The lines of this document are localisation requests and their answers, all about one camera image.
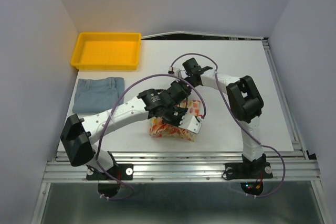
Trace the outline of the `floral orange skirt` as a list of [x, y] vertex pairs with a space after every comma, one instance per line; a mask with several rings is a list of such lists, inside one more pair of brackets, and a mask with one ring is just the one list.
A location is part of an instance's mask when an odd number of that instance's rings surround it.
[[[201, 101], [192, 99], [183, 100], [178, 107], [180, 108], [187, 108], [188, 114], [191, 114], [193, 116], [198, 116], [199, 111], [201, 108]], [[162, 118], [152, 118], [150, 119], [150, 127], [149, 127], [149, 135], [151, 137], [175, 137], [175, 138], [181, 138], [188, 141], [194, 141], [196, 138], [196, 134], [188, 131], [186, 129], [181, 129], [179, 127], [169, 125], [167, 123], [163, 123]]]

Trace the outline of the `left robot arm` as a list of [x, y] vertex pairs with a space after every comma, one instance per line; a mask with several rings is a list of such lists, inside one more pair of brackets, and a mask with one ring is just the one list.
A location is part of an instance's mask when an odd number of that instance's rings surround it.
[[187, 108], [180, 107], [180, 102], [165, 104], [167, 93], [150, 89], [141, 92], [128, 102], [119, 105], [114, 112], [109, 110], [96, 115], [80, 118], [73, 114], [66, 119], [60, 140], [66, 151], [71, 166], [86, 165], [98, 171], [104, 178], [113, 178], [119, 165], [113, 155], [103, 151], [100, 138], [122, 127], [138, 121], [159, 117], [179, 126]]

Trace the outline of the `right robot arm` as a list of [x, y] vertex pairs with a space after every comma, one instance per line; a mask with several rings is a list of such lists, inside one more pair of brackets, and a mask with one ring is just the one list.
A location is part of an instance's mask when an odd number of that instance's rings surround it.
[[272, 178], [272, 172], [266, 171], [270, 164], [266, 160], [264, 146], [257, 139], [264, 102], [252, 77], [236, 78], [219, 74], [217, 66], [201, 67], [195, 58], [185, 61], [183, 68], [186, 77], [173, 81], [168, 89], [160, 92], [163, 108], [158, 116], [170, 125], [196, 131], [196, 124], [200, 120], [195, 116], [190, 118], [187, 110], [178, 104], [191, 94], [192, 88], [204, 86], [218, 90], [229, 113], [240, 127], [243, 140], [242, 161], [226, 163], [223, 178]]

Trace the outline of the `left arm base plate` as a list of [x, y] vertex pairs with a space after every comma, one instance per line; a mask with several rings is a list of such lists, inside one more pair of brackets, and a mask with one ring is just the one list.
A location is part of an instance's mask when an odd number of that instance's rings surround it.
[[[133, 164], [117, 164], [116, 166], [107, 170], [107, 172], [118, 180], [130, 181], [133, 179]], [[111, 180], [111, 178], [104, 172], [100, 172], [92, 167], [88, 167], [86, 180], [104, 181]]]

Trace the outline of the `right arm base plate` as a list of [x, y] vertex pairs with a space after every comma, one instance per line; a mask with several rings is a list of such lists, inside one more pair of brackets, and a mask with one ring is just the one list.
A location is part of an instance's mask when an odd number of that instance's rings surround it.
[[246, 163], [226, 163], [222, 178], [224, 180], [271, 179], [273, 178], [273, 174], [272, 172], [267, 173], [264, 165], [252, 166]]

